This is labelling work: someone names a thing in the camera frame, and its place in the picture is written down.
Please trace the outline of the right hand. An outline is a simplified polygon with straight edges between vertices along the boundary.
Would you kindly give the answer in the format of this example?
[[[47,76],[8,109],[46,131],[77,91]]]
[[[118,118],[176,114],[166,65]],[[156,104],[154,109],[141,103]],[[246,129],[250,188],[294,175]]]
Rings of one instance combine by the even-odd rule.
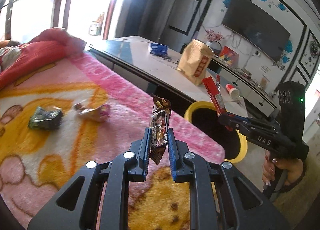
[[[271,182],[276,179],[276,168],[287,170],[287,177],[284,185],[289,186],[295,183],[301,177],[304,169],[304,164],[300,159],[271,159],[270,152],[265,151],[262,180],[263,183],[267,186],[270,186]]]

